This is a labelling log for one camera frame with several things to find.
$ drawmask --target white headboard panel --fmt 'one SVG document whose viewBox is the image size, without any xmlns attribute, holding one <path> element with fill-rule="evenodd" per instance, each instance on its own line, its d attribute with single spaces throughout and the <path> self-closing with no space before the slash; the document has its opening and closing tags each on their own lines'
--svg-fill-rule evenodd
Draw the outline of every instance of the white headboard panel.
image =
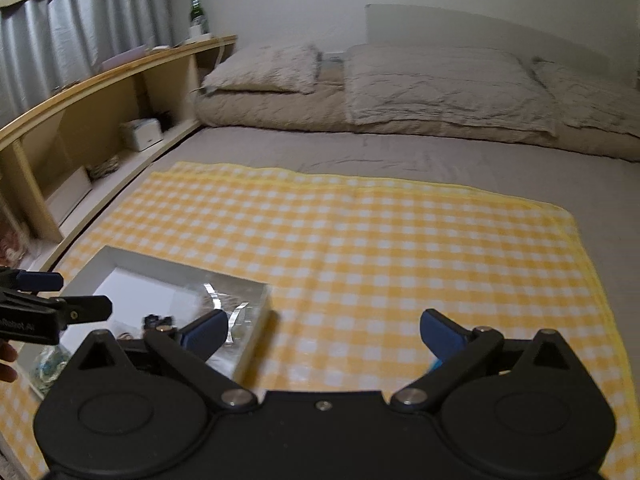
<svg viewBox="0 0 640 480">
<path fill-rule="evenodd" d="M 587 47 L 534 28 L 437 7 L 368 5 L 367 42 L 498 48 L 515 54 L 526 65 L 537 56 L 580 72 L 613 75 L 609 58 Z"/>
</svg>

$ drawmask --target metal screw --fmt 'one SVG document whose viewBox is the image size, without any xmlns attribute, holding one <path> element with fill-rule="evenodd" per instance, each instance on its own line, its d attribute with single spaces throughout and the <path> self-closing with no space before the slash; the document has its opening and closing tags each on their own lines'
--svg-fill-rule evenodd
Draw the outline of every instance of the metal screw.
<svg viewBox="0 0 640 480">
<path fill-rule="evenodd" d="M 332 407 L 332 403 L 328 400 L 318 400 L 318 402 L 316 402 L 316 408 L 321 412 L 328 412 Z"/>
<path fill-rule="evenodd" d="M 227 390 L 220 398 L 222 399 L 222 402 L 233 407 L 244 406 L 254 400 L 253 394 L 247 390 L 243 390 L 242 388 Z"/>
<path fill-rule="evenodd" d="M 421 404 L 427 400 L 428 395 L 425 391 L 418 388 L 405 388 L 396 393 L 396 399 L 402 402 L 405 406 L 413 406 L 414 404 Z"/>
</svg>

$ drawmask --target tissue box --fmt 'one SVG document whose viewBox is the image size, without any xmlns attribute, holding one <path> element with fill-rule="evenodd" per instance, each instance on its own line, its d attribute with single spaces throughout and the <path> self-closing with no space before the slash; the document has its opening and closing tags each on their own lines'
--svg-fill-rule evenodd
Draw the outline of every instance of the tissue box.
<svg viewBox="0 0 640 480">
<path fill-rule="evenodd" d="M 138 119 L 120 125 L 122 139 L 126 146 L 141 152 L 162 140 L 160 121 L 157 119 Z"/>
<path fill-rule="evenodd" d="M 43 190 L 45 203 L 58 225 L 65 221 L 91 191 L 91 181 L 84 168 L 66 174 Z"/>
</svg>

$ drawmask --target curtain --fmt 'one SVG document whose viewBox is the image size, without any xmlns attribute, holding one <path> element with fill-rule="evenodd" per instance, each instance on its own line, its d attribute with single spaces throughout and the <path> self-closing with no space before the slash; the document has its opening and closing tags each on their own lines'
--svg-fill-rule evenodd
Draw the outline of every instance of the curtain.
<svg viewBox="0 0 640 480">
<path fill-rule="evenodd" d="M 169 0 L 27 0 L 0 12 L 0 127 L 137 46 L 173 44 Z"/>
</svg>

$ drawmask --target gray bed sheet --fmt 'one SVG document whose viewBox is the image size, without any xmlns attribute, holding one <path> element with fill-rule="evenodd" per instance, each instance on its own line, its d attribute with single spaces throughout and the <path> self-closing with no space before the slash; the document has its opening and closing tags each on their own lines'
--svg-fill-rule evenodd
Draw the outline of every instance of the gray bed sheet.
<svg viewBox="0 0 640 480">
<path fill-rule="evenodd" d="M 485 140 L 205 128 L 147 168 L 103 215 L 149 172 L 179 160 L 463 184 L 559 205 L 578 223 L 638 383 L 640 163 Z"/>
</svg>

